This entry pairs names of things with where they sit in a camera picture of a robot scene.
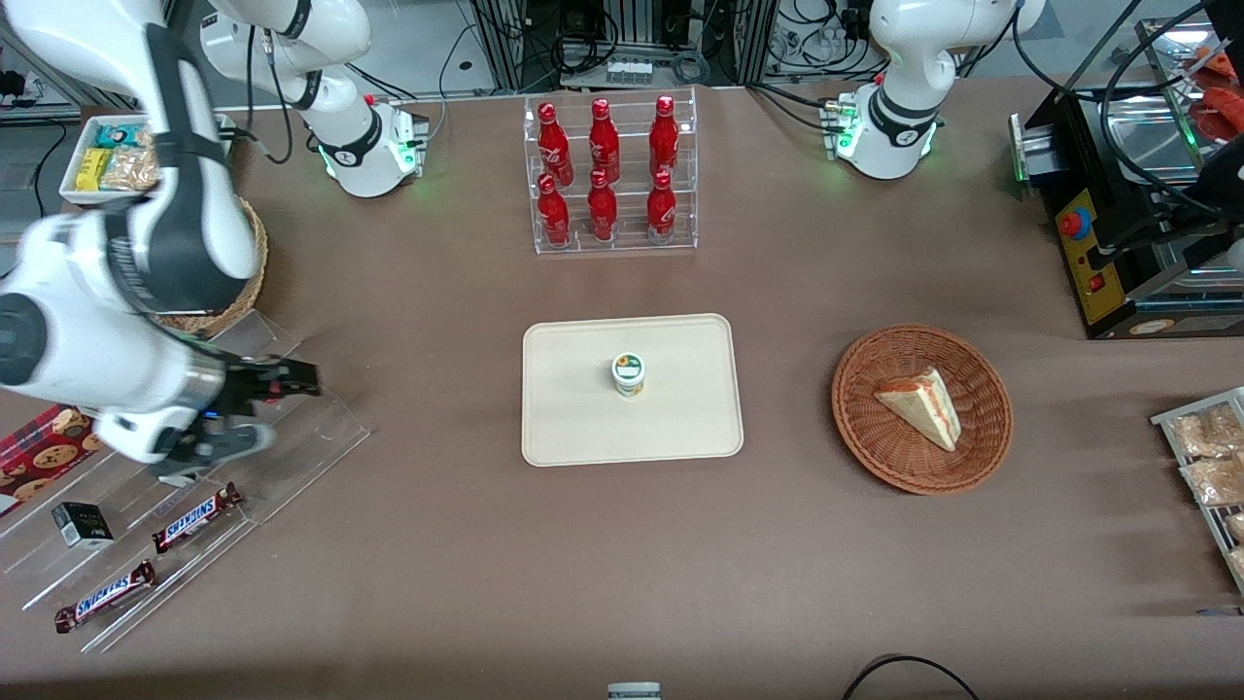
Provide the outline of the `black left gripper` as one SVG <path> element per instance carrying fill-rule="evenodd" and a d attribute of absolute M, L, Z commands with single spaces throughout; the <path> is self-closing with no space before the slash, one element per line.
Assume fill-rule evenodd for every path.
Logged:
<path fill-rule="evenodd" d="M 1133 188 L 1128 205 L 1116 205 L 1093 218 L 1097 245 L 1086 252 L 1086 264 L 1093 270 L 1112 267 L 1120 276 L 1143 274 L 1138 254 L 1154 245 L 1177 242 L 1183 237 L 1230 236 L 1230 223 L 1200 213 L 1186 204 L 1172 203 L 1154 188 Z M 1127 247 L 1101 247 L 1127 245 Z"/>

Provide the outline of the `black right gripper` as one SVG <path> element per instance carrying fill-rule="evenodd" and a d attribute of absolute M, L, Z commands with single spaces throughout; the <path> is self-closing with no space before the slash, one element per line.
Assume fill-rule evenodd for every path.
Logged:
<path fill-rule="evenodd" d="M 197 429 L 219 429 L 234 417 L 258 417 L 258 404 L 284 402 L 289 395 L 322 395 L 317 367 L 299 361 L 277 361 L 275 356 L 243 358 L 213 356 L 221 366 L 223 384 L 195 417 Z"/>

